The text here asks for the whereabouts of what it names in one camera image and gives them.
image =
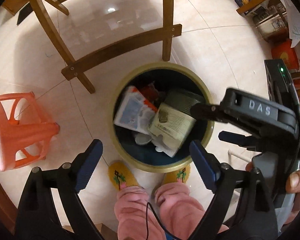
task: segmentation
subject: human hand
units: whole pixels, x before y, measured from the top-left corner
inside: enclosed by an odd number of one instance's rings
[[[246,171],[251,171],[253,164],[250,162],[246,166]],[[286,182],[286,191],[296,193],[291,214],[285,224],[292,222],[300,211],[300,170],[290,174]]]

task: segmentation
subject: black object on floor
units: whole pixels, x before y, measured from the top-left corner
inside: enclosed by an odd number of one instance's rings
[[[19,12],[17,25],[19,25],[24,19],[26,19],[26,17],[32,12],[33,10],[30,3],[27,3],[26,6],[24,6]]]

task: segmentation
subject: pink pants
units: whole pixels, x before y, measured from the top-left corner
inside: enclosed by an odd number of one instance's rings
[[[155,202],[160,207],[160,220],[166,229],[178,238],[188,239],[194,231],[205,210],[193,197],[189,188],[181,182],[168,183],[155,193]],[[127,187],[117,195],[114,213],[119,221],[118,239],[131,237],[146,239],[146,204],[149,196],[145,189]],[[166,236],[151,210],[148,210],[149,240],[166,240]],[[227,230],[222,225],[219,232]]]

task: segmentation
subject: person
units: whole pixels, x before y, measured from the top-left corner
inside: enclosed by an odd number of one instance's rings
[[[252,168],[249,163],[246,170]],[[161,186],[155,191],[154,200],[160,208],[160,220],[165,228],[180,239],[188,239],[192,234],[205,210],[193,197],[186,182],[190,174],[190,165],[165,174]],[[114,213],[119,221],[118,240],[143,240],[147,238],[146,208],[149,195],[122,163],[115,162],[108,168],[109,179],[117,193]],[[300,171],[292,173],[286,184],[289,193],[297,193],[292,212],[286,221],[290,223],[300,211]],[[154,214],[148,210],[148,240],[166,240],[164,230],[160,227]],[[219,233],[227,230],[222,225]]]

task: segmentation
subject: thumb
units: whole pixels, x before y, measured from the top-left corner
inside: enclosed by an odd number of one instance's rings
[[[300,170],[290,174],[286,183],[286,190],[288,193],[300,192]]]

